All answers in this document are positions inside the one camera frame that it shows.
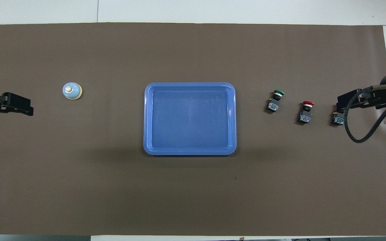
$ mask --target black cable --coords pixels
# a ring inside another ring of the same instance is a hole
[[[361,138],[361,139],[356,139],[352,134],[351,134],[351,131],[349,130],[349,127],[348,127],[348,111],[349,109],[351,108],[351,105],[352,103],[354,102],[354,100],[362,93],[367,93],[367,92],[371,92],[373,90],[373,87],[367,87],[365,89],[362,89],[360,90],[359,92],[357,92],[356,94],[354,94],[351,99],[349,100],[348,104],[346,105],[346,109],[345,109],[345,114],[343,115],[344,119],[345,119],[345,130],[346,130],[346,133],[348,134],[349,138],[351,138],[351,140],[355,143],[363,143],[365,142],[366,140],[368,140],[372,134],[376,131],[376,129],[378,128],[378,126],[381,124],[381,122],[383,121],[383,119],[385,118],[386,116],[386,109],[385,111],[380,115],[380,117],[377,119],[377,121],[375,122],[375,124],[372,126],[372,128],[369,130],[369,132],[366,134],[365,137]]]

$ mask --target table surface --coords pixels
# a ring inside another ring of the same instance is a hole
[[[116,1],[0,0],[0,24],[75,22],[192,22],[384,25],[386,2],[359,1]],[[215,240],[240,237],[96,236],[95,240]]]

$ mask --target tray rim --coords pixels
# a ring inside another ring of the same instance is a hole
[[[229,118],[232,119],[232,141],[225,148],[182,148],[182,150],[175,151],[174,148],[153,148],[151,146],[151,138],[149,137],[148,130],[152,128],[152,123],[148,122],[149,112],[149,95],[153,87],[207,87],[207,86],[222,86],[230,89],[230,96],[227,101],[232,102],[231,113]],[[217,155],[225,156],[232,154],[237,148],[237,133],[236,133],[236,91],[232,84],[227,82],[153,82],[147,85],[144,91],[144,138],[143,138],[144,150],[151,155],[164,155],[164,156],[190,156],[190,155]]]

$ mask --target plastic tray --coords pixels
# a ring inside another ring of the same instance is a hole
[[[228,155],[236,149],[235,88],[229,83],[151,83],[144,149],[152,155]]]

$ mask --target brown paper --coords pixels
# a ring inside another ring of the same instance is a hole
[[[0,234],[386,235],[386,119],[363,144],[329,123],[385,75],[381,26],[0,25],[0,94],[35,108],[0,114]],[[192,81],[234,85],[236,152],[146,154],[145,87]],[[350,111],[354,135],[380,113]]]

